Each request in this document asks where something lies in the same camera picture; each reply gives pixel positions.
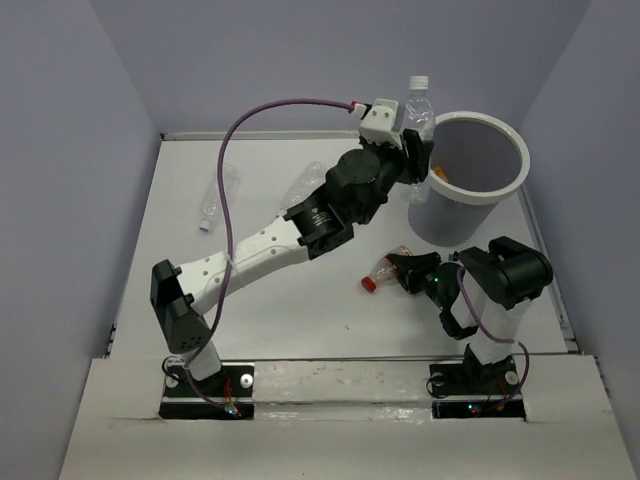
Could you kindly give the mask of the orange label bottle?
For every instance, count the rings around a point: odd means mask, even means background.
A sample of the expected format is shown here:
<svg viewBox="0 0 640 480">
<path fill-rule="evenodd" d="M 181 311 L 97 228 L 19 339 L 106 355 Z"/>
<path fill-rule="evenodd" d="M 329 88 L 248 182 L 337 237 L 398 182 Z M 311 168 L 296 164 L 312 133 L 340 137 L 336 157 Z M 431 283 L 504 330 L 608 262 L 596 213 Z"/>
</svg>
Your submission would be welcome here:
<svg viewBox="0 0 640 480">
<path fill-rule="evenodd" d="M 439 166 L 434 166 L 432 168 L 432 171 L 434 172 L 434 174 L 439 177 L 440 179 L 444 180 L 445 182 L 448 182 L 448 177 L 446 175 L 446 173 L 444 172 L 444 170 L 439 167 Z"/>
</svg>

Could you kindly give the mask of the red cap small bottle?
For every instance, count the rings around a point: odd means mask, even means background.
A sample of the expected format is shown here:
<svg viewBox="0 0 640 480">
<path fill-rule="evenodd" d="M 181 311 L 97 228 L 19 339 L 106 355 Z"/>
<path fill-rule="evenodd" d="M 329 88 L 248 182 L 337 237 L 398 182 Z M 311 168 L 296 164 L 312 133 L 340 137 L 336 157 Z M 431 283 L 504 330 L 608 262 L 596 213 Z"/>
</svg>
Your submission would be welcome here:
<svg viewBox="0 0 640 480">
<path fill-rule="evenodd" d="M 387 252 L 373 267 L 368 275 L 365 275 L 360 284 L 368 293 L 375 292 L 382 284 L 394 280 L 397 277 L 397 268 L 390 260 L 391 255 L 410 256 L 411 250 L 400 245 Z"/>
</svg>

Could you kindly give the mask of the clear bottle white cap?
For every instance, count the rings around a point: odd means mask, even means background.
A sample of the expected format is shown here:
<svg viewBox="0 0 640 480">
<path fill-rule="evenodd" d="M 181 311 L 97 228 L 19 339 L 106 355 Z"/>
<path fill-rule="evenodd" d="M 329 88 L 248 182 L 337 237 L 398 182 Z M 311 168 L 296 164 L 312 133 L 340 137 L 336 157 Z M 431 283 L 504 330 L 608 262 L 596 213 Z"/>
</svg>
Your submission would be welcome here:
<svg viewBox="0 0 640 480">
<path fill-rule="evenodd" d="M 409 81 L 409 93 L 405 101 L 405 113 L 402 122 L 403 129 L 414 130 L 419 134 L 422 143 L 433 140 L 436 124 L 436 114 L 429 100 L 429 77 L 415 75 Z M 406 187 L 402 198 L 408 204 L 421 203 L 426 198 L 423 183 Z"/>
</svg>

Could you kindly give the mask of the clear bottle blue-white cap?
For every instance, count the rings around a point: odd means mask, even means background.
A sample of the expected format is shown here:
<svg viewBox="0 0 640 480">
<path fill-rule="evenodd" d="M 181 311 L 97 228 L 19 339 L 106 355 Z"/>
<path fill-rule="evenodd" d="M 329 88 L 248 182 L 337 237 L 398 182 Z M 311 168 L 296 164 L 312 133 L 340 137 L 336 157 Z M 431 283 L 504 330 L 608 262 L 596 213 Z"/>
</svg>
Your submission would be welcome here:
<svg viewBox="0 0 640 480">
<path fill-rule="evenodd" d="M 288 209 L 307 199 L 324 183 L 326 171 L 325 164 L 321 162 L 310 163 L 283 195 L 279 213 L 284 215 Z"/>
</svg>

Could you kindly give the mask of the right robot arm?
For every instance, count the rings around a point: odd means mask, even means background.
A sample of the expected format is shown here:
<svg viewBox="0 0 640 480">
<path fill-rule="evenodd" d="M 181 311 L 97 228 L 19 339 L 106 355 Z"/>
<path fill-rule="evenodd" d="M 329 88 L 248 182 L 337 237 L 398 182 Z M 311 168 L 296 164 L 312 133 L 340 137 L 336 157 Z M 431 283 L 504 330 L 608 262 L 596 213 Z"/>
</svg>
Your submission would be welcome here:
<svg viewBox="0 0 640 480">
<path fill-rule="evenodd" d="M 448 261 L 436 252 L 393 252 L 386 261 L 406 292 L 424 294 L 436 306 L 445 333 L 466 343 L 461 362 L 430 367 L 428 393 L 437 400 L 499 395 L 493 409 L 518 396 L 530 353 L 516 335 L 532 302 L 553 281 L 547 257 L 501 236 L 486 249 L 469 247 Z"/>
</svg>

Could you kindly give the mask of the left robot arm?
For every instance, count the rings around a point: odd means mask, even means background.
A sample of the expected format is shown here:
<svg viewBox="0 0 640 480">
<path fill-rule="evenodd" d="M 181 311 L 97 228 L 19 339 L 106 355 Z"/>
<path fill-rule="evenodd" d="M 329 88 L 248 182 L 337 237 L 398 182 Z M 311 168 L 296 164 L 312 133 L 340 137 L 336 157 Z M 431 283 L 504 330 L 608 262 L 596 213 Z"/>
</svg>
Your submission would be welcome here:
<svg viewBox="0 0 640 480">
<path fill-rule="evenodd" d="M 150 302 L 170 353 L 182 359 L 186 383 L 198 396 L 224 385 L 212 337 L 227 295 L 289 266 L 314 260 L 371 222 L 397 183 L 426 179 L 434 143 L 404 130 L 397 143 L 365 137 L 330 168 L 322 185 L 268 226 L 226 250 L 179 266 L 162 260 L 151 270 Z"/>
</svg>

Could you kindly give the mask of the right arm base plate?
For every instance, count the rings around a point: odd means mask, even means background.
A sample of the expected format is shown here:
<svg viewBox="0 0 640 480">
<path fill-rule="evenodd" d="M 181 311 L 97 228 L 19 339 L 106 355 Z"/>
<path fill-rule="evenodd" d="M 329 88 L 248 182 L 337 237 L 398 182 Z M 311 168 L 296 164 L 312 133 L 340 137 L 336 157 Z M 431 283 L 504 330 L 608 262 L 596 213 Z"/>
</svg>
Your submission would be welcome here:
<svg viewBox="0 0 640 480">
<path fill-rule="evenodd" d="M 484 377 L 469 372 L 462 362 L 432 364 L 425 382 L 432 398 L 432 417 L 436 420 L 524 420 L 524 402 L 516 392 L 519 380 L 512 358 Z"/>
</svg>

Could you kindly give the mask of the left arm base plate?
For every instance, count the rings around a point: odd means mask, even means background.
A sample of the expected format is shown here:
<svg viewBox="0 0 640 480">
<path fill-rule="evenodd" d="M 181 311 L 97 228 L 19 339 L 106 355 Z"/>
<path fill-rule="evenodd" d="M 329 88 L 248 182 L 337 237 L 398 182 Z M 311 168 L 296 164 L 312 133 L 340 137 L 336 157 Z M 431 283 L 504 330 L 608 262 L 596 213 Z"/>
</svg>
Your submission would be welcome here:
<svg viewBox="0 0 640 480">
<path fill-rule="evenodd" d="M 162 419 L 239 421 L 254 417 L 254 363 L 223 363 L 220 373 L 194 381 L 204 397 L 192 389 L 182 364 L 180 357 L 169 356 L 161 365 L 164 385 L 158 415 Z"/>
</svg>

